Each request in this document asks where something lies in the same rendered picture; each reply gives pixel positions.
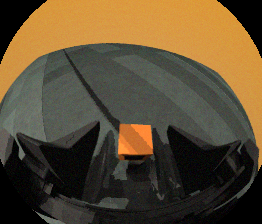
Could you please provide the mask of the orange-brown block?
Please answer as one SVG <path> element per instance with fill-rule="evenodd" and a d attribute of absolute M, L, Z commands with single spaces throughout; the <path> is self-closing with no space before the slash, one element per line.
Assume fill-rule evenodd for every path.
<path fill-rule="evenodd" d="M 118 161 L 146 161 L 152 156 L 150 124 L 120 123 Z"/>

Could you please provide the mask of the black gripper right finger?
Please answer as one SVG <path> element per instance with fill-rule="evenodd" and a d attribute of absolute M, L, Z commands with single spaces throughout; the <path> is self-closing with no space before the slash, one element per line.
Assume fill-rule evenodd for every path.
<path fill-rule="evenodd" d="M 176 159 L 185 196 L 197 192 L 200 189 L 198 186 L 215 172 L 223 159 L 241 146 L 240 139 L 222 146 L 213 146 L 176 126 L 168 126 L 167 138 Z"/>

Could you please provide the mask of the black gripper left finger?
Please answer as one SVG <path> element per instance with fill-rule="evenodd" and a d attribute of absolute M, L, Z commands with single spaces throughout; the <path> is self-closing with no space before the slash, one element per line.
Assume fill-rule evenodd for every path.
<path fill-rule="evenodd" d="M 23 153 L 50 169 L 73 197 L 81 199 L 98 134 L 100 122 L 93 121 L 50 143 L 20 132 L 16 137 Z"/>

